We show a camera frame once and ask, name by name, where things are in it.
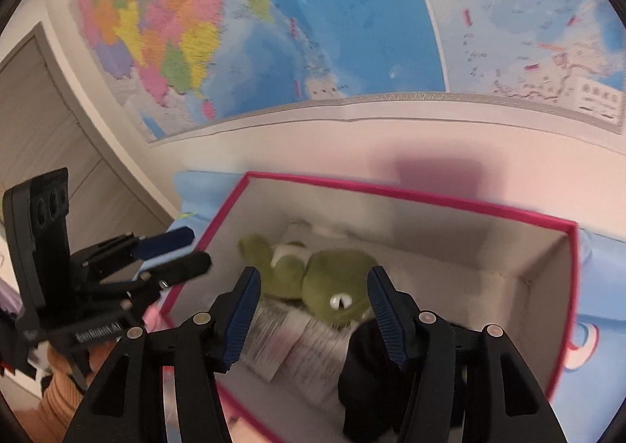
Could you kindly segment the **person's left hand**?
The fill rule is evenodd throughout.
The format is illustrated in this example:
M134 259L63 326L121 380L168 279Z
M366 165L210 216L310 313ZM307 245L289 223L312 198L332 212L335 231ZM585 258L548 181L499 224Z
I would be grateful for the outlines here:
M116 341L106 341L79 351L77 355L83 361L83 370L72 357L59 353L52 346L48 347L47 358L55 373L66 375L74 383L77 391L84 394L116 344Z

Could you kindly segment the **orange sleeve left forearm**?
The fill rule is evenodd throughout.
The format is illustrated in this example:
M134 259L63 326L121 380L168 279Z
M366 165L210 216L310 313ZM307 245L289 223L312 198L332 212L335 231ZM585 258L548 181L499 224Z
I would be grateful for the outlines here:
M71 378L64 361L52 366L51 383L36 408L15 412L17 421L33 442L57 443L66 432L84 394Z

